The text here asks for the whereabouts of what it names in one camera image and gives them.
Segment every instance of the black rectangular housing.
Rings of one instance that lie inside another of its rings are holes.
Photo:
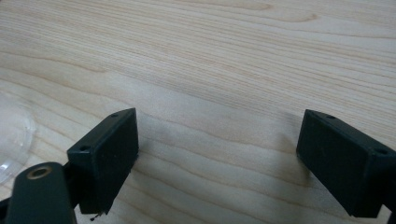
[[[79,175],[78,186],[70,190],[82,190],[81,213],[108,213],[138,149],[136,112],[131,108],[105,118],[67,151],[70,172]]]
[[[354,217],[377,217],[396,152],[340,119],[306,110],[297,156]]]

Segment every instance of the wood grain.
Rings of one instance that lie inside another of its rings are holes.
[[[25,167],[136,107],[141,156],[97,223],[386,223],[295,148],[306,108],[396,148],[395,24],[393,0],[3,0],[0,92],[35,117]]]

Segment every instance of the transparent plastic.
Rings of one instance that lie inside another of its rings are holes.
[[[0,184],[26,163],[34,132],[32,115],[0,92]]]

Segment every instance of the screw hole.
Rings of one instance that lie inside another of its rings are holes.
[[[44,177],[48,175],[52,169],[49,166],[41,166],[38,168],[35,168],[33,171],[29,172],[27,174],[28,179],[39,179],[41,177]]]
[[[388,151],[385,150],[385,149],[382,149],[382,148],[376,148],[375,151],[376,151],[377,153],[383,154],[383,155],[388,154]]]
[[[90,146],[82,146],[79,150],[80,151],[86,151],[86,150],[88,150],[90,148],[91,148]]]

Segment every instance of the black plastic part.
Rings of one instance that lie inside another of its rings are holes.
[[[396,212],[396,177],[395,175],[392,176],[393,178],[388,181],[388,187],[385,191],[386,196],[384,197],[384,205],[390,211]]]
[[[6,223],[77,223],[61,164],[41,163],[17,176]]]
[[[388,224],[396,224],[396,215],[395,215],[396,213],[392,213],[391,215],[390,215],[390,218],[389,218],[389,220],[388,220]]]
[[[9,198],[0,202],[0,224],[6,223]]]
[[[68,172],[80,180],[70,187],[79,195],[72,203],[79,202],[81,213],[108,213],[131,172],[138,149],[133,108],[108,116],[67,151]]]
[[[306,110],[297,155],[351,216],[377,217],[389,196],[395,151],[340,119]]]

